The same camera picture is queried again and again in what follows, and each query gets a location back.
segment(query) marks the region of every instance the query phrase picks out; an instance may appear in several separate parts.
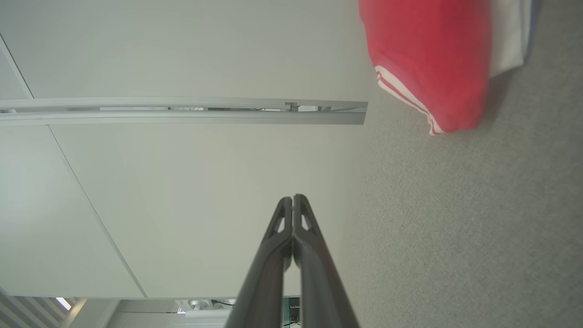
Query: white cloth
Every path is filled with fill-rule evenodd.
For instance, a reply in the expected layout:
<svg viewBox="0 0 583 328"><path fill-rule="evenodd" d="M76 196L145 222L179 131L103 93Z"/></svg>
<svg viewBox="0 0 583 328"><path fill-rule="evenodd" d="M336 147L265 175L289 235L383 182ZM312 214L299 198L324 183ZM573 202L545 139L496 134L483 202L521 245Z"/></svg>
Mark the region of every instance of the white cloth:
<svg viewBox="0 0 583 328"><path fill-rule="evenodd" d="M492 1L490 77L524 64L531 32L532 0Z"/></svg>

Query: cable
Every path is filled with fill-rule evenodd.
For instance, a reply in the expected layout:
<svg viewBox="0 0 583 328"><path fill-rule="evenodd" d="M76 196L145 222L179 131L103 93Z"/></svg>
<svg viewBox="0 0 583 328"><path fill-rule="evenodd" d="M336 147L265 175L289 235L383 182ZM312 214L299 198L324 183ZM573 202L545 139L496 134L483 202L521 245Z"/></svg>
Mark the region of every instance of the cable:
<svg viewBox="0 0 583 328"><path fill-rule="evenodd" d="M215 300L215 299L214 299L213 301L214 301L215 303L220 303L220 304L225 304L225 305L230 305L230 306L233 306L233 304L224 303L224 302L221 302L221 301L217 301L217 300Z"/></svg>

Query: floor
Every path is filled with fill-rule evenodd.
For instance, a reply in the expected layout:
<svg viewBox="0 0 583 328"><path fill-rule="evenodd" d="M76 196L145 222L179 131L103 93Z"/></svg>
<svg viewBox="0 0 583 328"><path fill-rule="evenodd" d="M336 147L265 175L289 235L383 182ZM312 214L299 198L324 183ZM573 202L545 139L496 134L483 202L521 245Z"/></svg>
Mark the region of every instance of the floor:
<svg viewBox="0 0 583 328"><path fill-rule="evenodd" d="M362 328L581 327L583 2L538 7L481 126L440 137L373 86L337 259Z"/></svg>

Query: white stripe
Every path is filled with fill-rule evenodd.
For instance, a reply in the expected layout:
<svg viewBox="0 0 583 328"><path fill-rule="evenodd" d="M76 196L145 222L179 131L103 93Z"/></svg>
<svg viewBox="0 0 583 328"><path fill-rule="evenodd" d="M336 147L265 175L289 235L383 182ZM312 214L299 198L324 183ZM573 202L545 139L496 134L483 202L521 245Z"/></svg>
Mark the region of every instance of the white stripe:
<svg viewBox="0 0 583 328"><path fill-rule="evenodd" d="M401 94L407 97L410 101L408 102L407 100L403 99L403 97L399 96L396 92L391 90L391 88L389 88L387 85L385 85L385 83L383 83L379 79L378 85L383 90L387 91L388 93L395 96L397 99L405 102L406 104L417 109L420 113L423 113L427 116L427 122L432 127L431 131L429 132L431 135L434 135L433 130L435 130L437 134L444 133L439 124L437 123L437 121L435 120L435 118L433 117L433 115L431 114L431 112L429 111L429 109L427 109L427 107L421 101L419 101L419 99L417 99L417 97L415 97L415 95L413 95L411 91L409 91L409 89L407 89L407 87L395 75L391 74L386 68L382 66L375 66L374 69L381 74L382 78L384 78L388 83L390 83L395 89L401 92Z"/></svg>

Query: red towel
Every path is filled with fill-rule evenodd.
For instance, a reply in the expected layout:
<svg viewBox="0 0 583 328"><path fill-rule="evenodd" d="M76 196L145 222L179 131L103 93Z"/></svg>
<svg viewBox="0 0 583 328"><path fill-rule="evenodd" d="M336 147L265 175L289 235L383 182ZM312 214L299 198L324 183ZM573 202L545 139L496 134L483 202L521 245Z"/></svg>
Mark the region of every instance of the red towel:
<svg viewBox="0 0 583 328"><path fill-rule="evenodd" d="M431 134L475 128L490 68L490 0L360 0L379 85Z"/></svg>

